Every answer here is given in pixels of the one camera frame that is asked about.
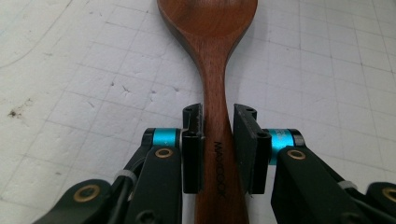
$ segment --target white grid surface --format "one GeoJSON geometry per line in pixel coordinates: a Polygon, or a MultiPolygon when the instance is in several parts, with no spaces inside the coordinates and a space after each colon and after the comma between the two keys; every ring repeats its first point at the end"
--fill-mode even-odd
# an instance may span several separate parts
{"type": "MultiPolygon", "coordinates": [[[[395,0],[260,0],[227,67],[235,103],[295,128],[361,192],[396,183],[395,0]]],[[[155,0],[0,4],[0,223],[31,223],[71,186],[109,182],[149,127],[180,127],[201,80],[155,0]]],[[[276,223],[265,195],[250,223],[276,223]]],[[[185,223],[191,223],[191,198],[185,223]]]]}

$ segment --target brown wooden spoon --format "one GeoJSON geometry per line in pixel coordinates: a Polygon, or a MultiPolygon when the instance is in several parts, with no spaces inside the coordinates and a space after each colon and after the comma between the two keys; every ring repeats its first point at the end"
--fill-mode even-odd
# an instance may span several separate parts
{"type": "Polygon", "coordinates": [[[195,223],[248,223],[224,90],[225,68],[251,24],[257,0],[158,0],[163,19],[190,54],[204,86],[204,185],[195,223]]]}

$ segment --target dark stain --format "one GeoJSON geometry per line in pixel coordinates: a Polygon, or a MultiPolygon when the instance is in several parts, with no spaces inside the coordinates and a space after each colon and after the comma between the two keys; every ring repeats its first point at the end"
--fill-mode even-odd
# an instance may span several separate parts
{"type": "Polygon", "coordinates": [[[21,114],[15,112],[15,111],[12,109],[11,112],[9,112],[8,115],[9,115],[10,117],[14,118],[14,117],[20,116],[21,114]]]}

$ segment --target blue ring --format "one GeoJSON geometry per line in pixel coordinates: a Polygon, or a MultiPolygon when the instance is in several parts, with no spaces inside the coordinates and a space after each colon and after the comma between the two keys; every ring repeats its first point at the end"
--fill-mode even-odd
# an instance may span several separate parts
{"type": "Polygon", "coordinates": [[[177,129],[157,128],[154,131],[152,145],[164,147],[176,147],[177,129]]]}
{"type": "Polygon", "coordinates": [[[276,165],[277,153],[284,147],[294,147],[293,135],[288,129],[268,129],[272,136],[270,165],[276,165]]]}

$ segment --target screw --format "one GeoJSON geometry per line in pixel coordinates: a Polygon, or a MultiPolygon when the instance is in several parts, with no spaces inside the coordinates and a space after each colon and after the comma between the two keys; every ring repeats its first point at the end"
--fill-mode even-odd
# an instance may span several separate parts
{"type": "Polygon", "coordinates": [[[138,224],[157,224],[158,217],[152,210],[145,210],[136,216],[136,222],[138,224]]]}
{"type": "Polygon", "coordinates": [[[262,137],[262,138],[266,138],[266,137],[268,137],[268,134],[267,133],[257,133],[257,136],[258,137],[262,137]]]}
{"type": "Polygon", "coordinates": [[[93,193],[95,192],[94,188],[88,188],[88,189],[84,189],[79,193],[79,196],[81,197],[90,197],[91,195],[93,195],[93,193]]]}
{"type": "Polygon", "coordinates": [[[361,224],[363,221],[356,213],[343,213],[340,218],[341,224],[361,224]]]}

